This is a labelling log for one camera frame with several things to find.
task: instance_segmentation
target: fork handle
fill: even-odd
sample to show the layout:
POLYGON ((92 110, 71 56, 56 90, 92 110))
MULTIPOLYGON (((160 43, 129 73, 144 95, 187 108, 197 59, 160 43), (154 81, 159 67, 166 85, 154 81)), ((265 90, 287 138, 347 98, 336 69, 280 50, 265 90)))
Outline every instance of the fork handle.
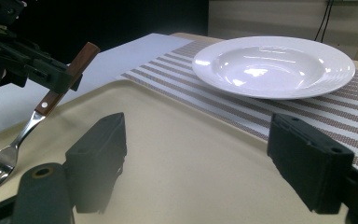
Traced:
MULTIPOLYGON (((100 49, 91 44, 87 43, 81 51, 78 52, 77 56, 72 60, 71 64, 66 68, 66 73, 72 76, 70 87, 79 79, 81 74, 86 70, 87 66, 97 56, 100 49)), ((66 94, 49 91, 48 94, 42 99, 42 101, 34 109, 37 113, 43 116, 47 116, 62 97, 66 94)))

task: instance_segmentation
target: placemat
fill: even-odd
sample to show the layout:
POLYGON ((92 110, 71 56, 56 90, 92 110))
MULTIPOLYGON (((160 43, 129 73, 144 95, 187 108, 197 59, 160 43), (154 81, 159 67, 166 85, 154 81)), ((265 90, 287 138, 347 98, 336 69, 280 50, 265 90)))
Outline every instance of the placemat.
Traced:
POLYGON ((358 70, 338 91, 301 100, 261 100, 222 92, 193 72, 194 56, 211 43, 194 41, 122 76, 197 108, 264 140, 272 113, 303 119, 355 153, 358 169, 358 70))

